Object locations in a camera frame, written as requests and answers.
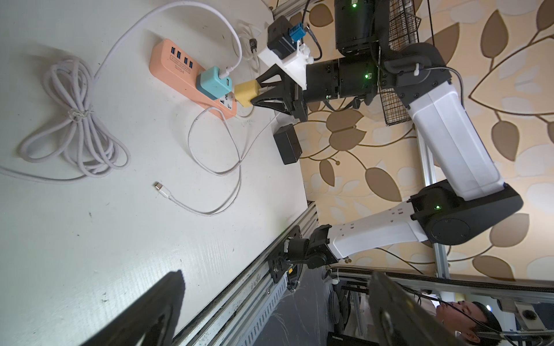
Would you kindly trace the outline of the yellow charger plug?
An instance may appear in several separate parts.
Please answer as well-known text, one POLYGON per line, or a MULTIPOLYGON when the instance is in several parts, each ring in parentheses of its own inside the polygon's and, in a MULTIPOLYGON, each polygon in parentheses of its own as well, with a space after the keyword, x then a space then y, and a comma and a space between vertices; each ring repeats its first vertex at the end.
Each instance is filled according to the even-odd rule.
POLYGON ((261 86, 256 79, 235 85, 235 99, 244 108, 253 106, 252 100, 261 94, 261 86))

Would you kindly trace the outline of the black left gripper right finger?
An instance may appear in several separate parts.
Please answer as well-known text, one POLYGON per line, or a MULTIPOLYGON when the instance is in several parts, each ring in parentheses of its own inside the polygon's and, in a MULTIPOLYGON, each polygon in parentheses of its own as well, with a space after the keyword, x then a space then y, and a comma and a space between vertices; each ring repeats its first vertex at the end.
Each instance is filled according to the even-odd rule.
POLYGON ((369 279, 369 306, 381 345, 464 345, 382 272, 369 279))

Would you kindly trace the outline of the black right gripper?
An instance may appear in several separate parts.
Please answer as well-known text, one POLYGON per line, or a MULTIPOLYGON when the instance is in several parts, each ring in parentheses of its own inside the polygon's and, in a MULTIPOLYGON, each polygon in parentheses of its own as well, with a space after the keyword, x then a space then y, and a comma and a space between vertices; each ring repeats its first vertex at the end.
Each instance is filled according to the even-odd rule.
POLYGON ((371 56, 347 56, 313 63, 307 66, 306 77, 307 89, 304 90, 285 69, 273 64, 256 79, 259 86, 298 91, 302 93, 302 99, 294 95, 283 96, 266 92, 251 99, 250 103, 255 107, 303 118, 302 100, 310 104, 350 97, 352 101, 347 107, 357 110, 362 103, 370 105, 378 95, 378 69, 371 56))

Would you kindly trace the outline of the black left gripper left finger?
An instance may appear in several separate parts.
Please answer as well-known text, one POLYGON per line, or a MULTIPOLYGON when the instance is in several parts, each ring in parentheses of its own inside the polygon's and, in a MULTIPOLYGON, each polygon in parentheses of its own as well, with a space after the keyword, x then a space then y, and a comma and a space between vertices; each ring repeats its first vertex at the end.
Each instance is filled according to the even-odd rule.
POLYGON ((183 273, 169 272, 85 345, 171 345, 186 284, 183 273))

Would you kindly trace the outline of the teal charger plug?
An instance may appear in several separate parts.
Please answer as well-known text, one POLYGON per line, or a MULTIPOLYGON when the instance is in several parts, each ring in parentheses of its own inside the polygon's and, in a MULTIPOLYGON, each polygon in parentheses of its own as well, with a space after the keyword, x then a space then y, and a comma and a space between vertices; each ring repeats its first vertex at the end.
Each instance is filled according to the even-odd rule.
POLYGON ((218 66, 201 72, 196 79, 196 89, 209 99, 221 99, 232 91, 232 80, 227 76, 221 78, 218 66))

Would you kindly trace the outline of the white charging cable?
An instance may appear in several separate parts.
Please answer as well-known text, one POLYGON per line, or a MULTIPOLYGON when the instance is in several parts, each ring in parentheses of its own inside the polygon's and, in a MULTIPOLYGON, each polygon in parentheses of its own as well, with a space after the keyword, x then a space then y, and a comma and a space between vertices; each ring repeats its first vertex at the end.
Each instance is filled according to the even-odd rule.
POLYGON ((96 72, 89 64, 75 56, 63 58, 53 63, 43 76, 43 89, 46 94, 65 111, 62 121, 29 135, 19 146, 20 157, 29 163, 38 164, 62 156, 75 166, 80 176, 56 179, 41 177, 1 168, 1 174, 15 179, 64 185, 81 182, 89 178, 102 178, 115 170, 124 170, 131 163, 131 153, 127 146, 116 138, 95 115, 93 100, 95 87, 102 72, 115 52, 135 31, 156 15, 176 7, 195 7, 217 16, 229 29, 238 46, 239 36, 230 21, 218 10, 198 1, 174 1, 164 4, 145 14, 134 23, 108 51, 96 72), (55 132, 63 131, 56 149, 43 157, 30 156, 28 149, 36 141, 55 132))

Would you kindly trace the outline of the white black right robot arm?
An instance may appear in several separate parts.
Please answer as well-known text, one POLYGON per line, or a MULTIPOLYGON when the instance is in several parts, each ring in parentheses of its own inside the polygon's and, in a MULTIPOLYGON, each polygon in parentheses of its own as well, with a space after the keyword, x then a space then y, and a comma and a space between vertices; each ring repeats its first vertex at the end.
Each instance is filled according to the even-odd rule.
POLYGON ((453 69, 429 43, 392 47, 408 27, 391 20, 389 1, 337 1, 336 47, 340 59, 309 65, 296 80, 284 68, 302 26, 279 17, 268 29, 277 62, 260 75, 246 103, 307 120, 310 102, 350 97, 351 108, 376 95, 392 97, 408 115, 445 178, 387 211, 338 226, 318 227, 309 238, 283 242, 272 259, 319 268, 368 249, 403 242, 461 245, 517 213, 520 194, 505 183, 452 85, 453 69))

